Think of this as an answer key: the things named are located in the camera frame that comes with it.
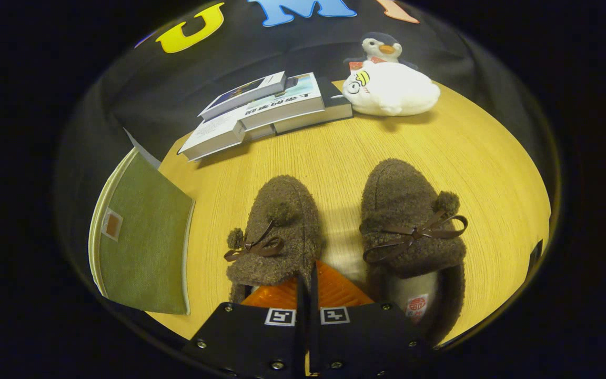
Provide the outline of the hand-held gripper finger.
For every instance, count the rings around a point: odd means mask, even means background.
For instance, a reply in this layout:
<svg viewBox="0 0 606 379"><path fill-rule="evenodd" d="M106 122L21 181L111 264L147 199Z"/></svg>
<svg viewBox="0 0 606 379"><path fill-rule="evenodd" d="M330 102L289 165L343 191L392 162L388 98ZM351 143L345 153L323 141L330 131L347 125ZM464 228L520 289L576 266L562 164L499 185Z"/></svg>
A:
<svg viewBox="0 0 606 379"><path fill-rule="evenodd" d="M183 348L221 378L305 377L308 293L297 278L296 309L221 303Z"/></svg>
<svg viewBox="0 0 606 379"><path fill-rule="evenodd" d="M310 370L320 378L409 378L432 355L396 304L373 302L322 261L312 276Z"/></svg>

